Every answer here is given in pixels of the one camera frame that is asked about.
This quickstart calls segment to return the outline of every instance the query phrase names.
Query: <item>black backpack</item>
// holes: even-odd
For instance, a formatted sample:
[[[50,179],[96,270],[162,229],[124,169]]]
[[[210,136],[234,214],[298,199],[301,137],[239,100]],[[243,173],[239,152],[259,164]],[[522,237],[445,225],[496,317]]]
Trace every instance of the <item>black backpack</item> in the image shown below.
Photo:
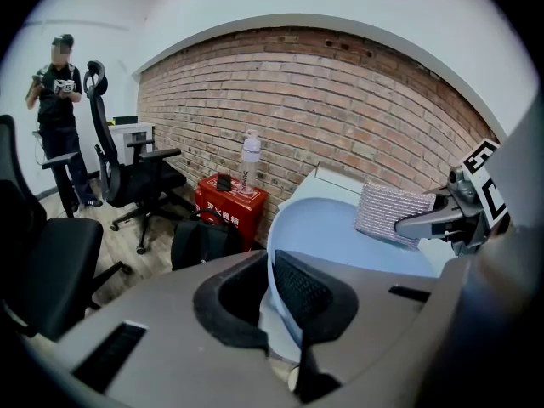
[[[220,224],[199,218],[200,213],[211,213]],[[199,210],[176,226],[170,253],[172,270],[237,254],[241,252],[241,244],[240,232],[231,222],[209,208]]]

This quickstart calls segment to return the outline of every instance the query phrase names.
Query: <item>white wall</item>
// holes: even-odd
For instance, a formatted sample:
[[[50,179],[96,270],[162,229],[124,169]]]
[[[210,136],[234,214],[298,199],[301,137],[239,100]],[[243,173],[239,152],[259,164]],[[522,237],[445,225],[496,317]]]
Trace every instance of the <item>white wall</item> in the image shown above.
[[[156,0],[130,70],[209,37],[263,26],[330,28],[396,48],[453,85],[499,139],[538,89],[523,44],[490,0]]]
[[[100,60],[109,88],[104,96],[108,116],[135,115],[138,78],[128,71],[127,56],[138,41],[137,27],[144,22],[152,0],[42,0],[14,38],[0,66],[0,112],[16,121],[21,169],[33,193],[54,187],[53,175],[36,163],[43,151],[31,135],[37,129],[37,106],[26,109],[31,75],[50,61],[54,37],[75,38],[72,63],[82,79],[87,62]],[[99,167],[94,145],[98,142],[87,98],[74,105],[82,154],[88,171]]]

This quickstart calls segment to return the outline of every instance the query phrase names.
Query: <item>black t-shirt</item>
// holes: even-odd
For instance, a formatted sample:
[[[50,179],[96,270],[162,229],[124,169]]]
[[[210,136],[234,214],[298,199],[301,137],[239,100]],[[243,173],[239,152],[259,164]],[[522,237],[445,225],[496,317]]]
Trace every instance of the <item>black t-shirt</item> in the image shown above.
[[[79,70],[67,64],[60,70],[53,65],[44,66],[37,72],[42,76],[44,89],[40,93],[40,109],[37,120],[40,124],[52,127],[75,125],[74,105],[70,99],[62,99],[58,93],[63,82],[72,80],[75,83],[73,92],[82,92],[82,79]]]

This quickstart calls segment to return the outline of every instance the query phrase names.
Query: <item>red brick wall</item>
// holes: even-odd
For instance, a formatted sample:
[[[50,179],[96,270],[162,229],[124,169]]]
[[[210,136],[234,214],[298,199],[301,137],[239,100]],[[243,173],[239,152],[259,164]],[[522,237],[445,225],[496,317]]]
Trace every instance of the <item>red brick wall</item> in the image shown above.
[[[142,74],[139,119],[191,186],[237,174],[248,128],[263,141],[260,187],[277,205],[326,162],[421,191],[491,133],[450,85],[375,42],[302,28],[243,31],[173,54]]]

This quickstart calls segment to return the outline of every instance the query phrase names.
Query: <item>white cabinet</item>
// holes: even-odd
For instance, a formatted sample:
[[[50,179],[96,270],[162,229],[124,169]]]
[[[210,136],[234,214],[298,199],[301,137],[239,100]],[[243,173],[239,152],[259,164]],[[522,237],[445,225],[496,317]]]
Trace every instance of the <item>white cabinet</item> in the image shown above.
[[[127,144],[133,140],[153,139],[153,124],[137,122],[136,124],[123,124],[109,126],[111,137],[117,148],[117,160],[119,163],[130,165],[133,162],[134,148],[128,148]],[[153,144],[144,145],[142,153],[152,151]]]

